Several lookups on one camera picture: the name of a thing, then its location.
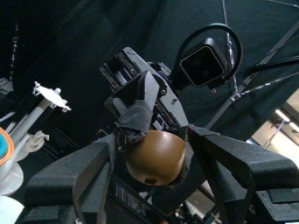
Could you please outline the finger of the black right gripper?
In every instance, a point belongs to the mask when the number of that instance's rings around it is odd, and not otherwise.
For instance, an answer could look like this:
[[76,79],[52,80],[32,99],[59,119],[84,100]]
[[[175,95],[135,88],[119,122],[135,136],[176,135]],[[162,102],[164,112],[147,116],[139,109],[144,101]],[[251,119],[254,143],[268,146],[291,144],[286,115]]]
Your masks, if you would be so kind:
[[157,74],[155,80],[159,84],[159,91],[153,107],[153,127],[156,129],[179,129],[188,125],[183,105],[166,78]]
[[105,107],[116,117],[116,146],[140,142],[151,127],[159,83],[149,71],[141,72],[105,100]]

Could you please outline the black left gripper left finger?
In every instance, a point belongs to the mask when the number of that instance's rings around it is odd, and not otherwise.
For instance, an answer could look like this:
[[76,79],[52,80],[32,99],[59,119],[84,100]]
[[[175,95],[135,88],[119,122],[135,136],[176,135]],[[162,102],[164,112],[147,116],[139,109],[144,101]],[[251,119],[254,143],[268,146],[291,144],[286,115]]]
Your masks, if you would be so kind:
[[39,171],[15,224],[107,224],[112,159],[109,144],[95,142]]

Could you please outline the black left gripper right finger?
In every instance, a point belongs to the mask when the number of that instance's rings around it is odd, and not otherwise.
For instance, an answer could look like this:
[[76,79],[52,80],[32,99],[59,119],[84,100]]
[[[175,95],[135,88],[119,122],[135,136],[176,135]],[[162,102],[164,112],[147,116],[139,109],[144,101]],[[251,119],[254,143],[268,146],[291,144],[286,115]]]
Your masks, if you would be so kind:
[[299,168],[258,145],[188,128],[222,224],[299,224]]

